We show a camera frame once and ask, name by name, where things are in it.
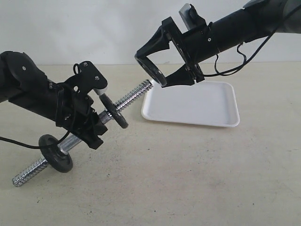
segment white wall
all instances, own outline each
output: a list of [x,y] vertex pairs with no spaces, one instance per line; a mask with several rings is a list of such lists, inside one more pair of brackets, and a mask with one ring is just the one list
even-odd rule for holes
[[[207,22],[240,9],[248,0],[0,0],[0,51],[26,52],[38,64],[136,64],[135,52],[172,16],[193,4]],[[251,54],[260,41],[243,46]],[[301,35],[277,34],[254,61],[301,60]],[[156,63],[182,63],[173,48],[156,54]],[[213,62],[215,57],[206,62]],[[220,62],[240,62],[236,48]]]

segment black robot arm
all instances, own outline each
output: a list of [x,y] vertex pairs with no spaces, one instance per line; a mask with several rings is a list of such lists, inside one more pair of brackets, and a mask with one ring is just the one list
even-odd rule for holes
[[[185,4],[180,15],[188,31],[181,33],[171,17],[165,19],[155,35],[137,51],[135,58],[162,87],[193,85],[206,77],[198,64],[212,56],[244,42],[270,38],[274,33],[301,33],[300,9],[299,0],[252,0],[242,9],[207,23],[193,5]],[[165,77],[148,56],[169,49],[171,41],[185,64]]]
[[107,128],[91,107],[93,100],[88,93],[94,90],[101,96],[108,83],[89,61],[76,64],[74,72],[65,82],[54,83],[25,53],[3,52],[0,54],[0,102],[9,101],[48,118],[90,148],[97,149],[103,143],[98,136]]

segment table surface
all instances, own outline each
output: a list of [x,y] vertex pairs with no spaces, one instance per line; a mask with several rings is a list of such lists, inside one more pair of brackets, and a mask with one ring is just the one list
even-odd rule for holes
[[[220,70],[237,64],[220,64]],[[39,66],[55,82],[72,65]],[[116,101],[148,75],[137,65],[100,65]],[[162,65],[172,73],[179,65]],[[213,65],[202,65],[205,73]],[[143,98],[107,124],[104,144],[71,151],[74,168],[52,168],[20,188],[11,179],[39,150],[1,143],[0,225],[296,226],[301,222],[301,64],[252,63],[208,80],[233,85],[240,124],[211,128],[147,121]],[[103,106],[95,99],[99,112]],[[1,103],[0,135],[37,145],[65,131],[10,103]]]

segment white tray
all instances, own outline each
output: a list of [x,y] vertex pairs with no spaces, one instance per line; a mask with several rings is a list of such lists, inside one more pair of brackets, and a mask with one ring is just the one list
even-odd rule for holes
[[144,97],[141,114],[150,121],[235,127],[240,118],[234,88],[226,82],[154,88]]

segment screw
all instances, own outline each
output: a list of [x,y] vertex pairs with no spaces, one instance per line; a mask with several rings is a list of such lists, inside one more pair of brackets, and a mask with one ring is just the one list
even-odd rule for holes
[[[117,110],[123,111],[125,108],[131,105],[136,99],[141,97],[144,93],[149,91],[153,87],[152,83],[149,80],[145,80],[123,98],[116,102],[115,106]],[[99,114],[99,118],[103,124],[109,122],[113,117],[111,114],[108,114],[107,111],[103,111]],[[62,141],[58,147],[60,148],[63,154],[68,154],[68,152],[74,148],[76,145],[81,143],[82,140],[76,137],[75,135],[70,135],[64,141]],[[20,172],[16,175],[12,181],[15,187],[21,187],[27,183],[30,179],[36,176],[38,173],[43,171],[49,163],[44,158],[40,158],[34,162],[31,166]]]

